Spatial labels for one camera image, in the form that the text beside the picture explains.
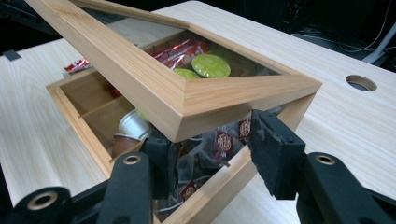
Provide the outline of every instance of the dark background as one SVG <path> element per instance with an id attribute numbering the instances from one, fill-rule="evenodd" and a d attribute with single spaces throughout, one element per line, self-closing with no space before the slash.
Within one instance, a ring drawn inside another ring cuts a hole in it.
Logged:
<path id="1" fill-rule="evenodd" d="M 185 2 L 111 1 L 146 11 Z M 371 49 L 380 43 L 396 21 L 396 0 L 203 0 L 202 2 L 289 34 L 298 32 L 298 29 L 308 23 L 319 23 L 326 27 L 327 33 L 322 32 L 324 37 L 331 35 L 337 41 L 358 43 L 360 46 L 372 43 L 384 23 L 383 32 Z M 7 8 L 9 6 L 21 11 L 10 12 Z M 384 22 L 387 7 L 389 13 Z M 35 21 L 30 22 L 29 16 L 35 17 Z M 0 30 L 0 54 L 6 50 L 27 49 L 61 38 L 23 0 L 0 0 Z M 395 45 L 396 38 L 393 38 L 389 46 Z M 390 59 L 394 58 L 395 51 L 395 49 L 387 50 Z"/>

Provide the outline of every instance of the wooden table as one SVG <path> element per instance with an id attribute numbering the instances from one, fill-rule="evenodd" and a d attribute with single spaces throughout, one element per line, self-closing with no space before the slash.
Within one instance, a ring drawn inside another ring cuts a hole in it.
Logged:
<path id="1" fill-rule="evenodd" d="M 156 13 L 205 27 L 280 60 L 293 68 L 290 73 L 323 82 L 296 131 L 306 152 L 338 157 L 364 187 L 396 198 L 396 74 L 199 2 Z M 104 181 L 46 90 L 81 55 L 63 39 L 18 53 L 12 62 L 0 58 L 0 162 L 12 202 L 48 186 L 75 195 Z M 350 75 L 371 79 L 376 90 L 352 88 Z M 298 222 L 295 202 L 273 199 L 258 175 L 213 221 Z"/>

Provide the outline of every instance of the glass lid panel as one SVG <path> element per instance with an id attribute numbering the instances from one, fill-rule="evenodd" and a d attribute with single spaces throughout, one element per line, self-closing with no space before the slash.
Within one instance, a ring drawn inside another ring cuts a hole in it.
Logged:
<path id="1" fill-rule="evenodd" d="M 186 29 L 161 21 L 82 9 L 186 79 L 278 75 L 268 67 Z"/>

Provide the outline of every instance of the light wood surface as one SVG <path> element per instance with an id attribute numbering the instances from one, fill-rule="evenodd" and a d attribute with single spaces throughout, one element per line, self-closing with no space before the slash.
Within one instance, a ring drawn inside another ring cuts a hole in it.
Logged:
<path id="1" fill-rule="evenodd" d="M 64 78 L 81 55 L 65 40 L 0 58 L 0 162 L 11 200 L 48 186 L 82 192 L 106 179 L 46 85 Z"/>
<path id="2" fill-rule="evenodd" d="M 157 13 L 227 36 L 292 67 L 288 72 L 323 82 L 296 130 L 306 151 L 333 154 L 364 187 L 396 198 L 394 73 L 199 2 Z M 45 89 L 63 78 L 63 66 L 81 55 L 64 40 L 19 54 L 22 58 L 13 62 L 0 59 L 0 162 L 12 202 L 46 186 L 61 185 L 76 194 L 101 182 L 105 176 Z M 377 90 L 353 89 L 346 83 L 349 75 L 370 78 Z M 255 175 L 213 223 L 298 223 L 298 217 L 295 202 L 271 198 Z"/>

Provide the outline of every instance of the red wrapper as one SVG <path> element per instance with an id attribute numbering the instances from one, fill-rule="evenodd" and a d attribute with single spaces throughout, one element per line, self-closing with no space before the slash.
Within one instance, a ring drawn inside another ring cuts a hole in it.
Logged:
<path id="1" fill-rule="evenodd" d="M 187 39 L 179 45 L 154 54 L 153 57 L 160 63 L 174 69 L 189 63 L 193 57 L 208 51 L 209 46 L 205 41 L 195 42 L 192 39 Z"/>
<path id="2" fill-rule="evenodd" d="M 78 71 L 87 69 L 92 67 L 92 65 L 90 64 L 90 62 L 88 62 L 88 60 L 86 59 L 80 59 L 78 61 L 75 61 L 73 63 L 71 63 L 69 66 L 65 67 L 64 70 L 68 73 L 76 73 Z"/>

